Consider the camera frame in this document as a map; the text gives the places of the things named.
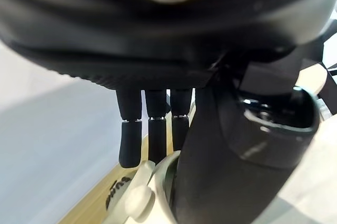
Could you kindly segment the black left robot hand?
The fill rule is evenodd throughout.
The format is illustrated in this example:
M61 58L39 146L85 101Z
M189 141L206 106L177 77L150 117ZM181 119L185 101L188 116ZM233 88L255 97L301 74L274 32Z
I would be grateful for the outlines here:
M336 0L1 0L1 41L116 91L105 223L253 223L318 131L296 84Z

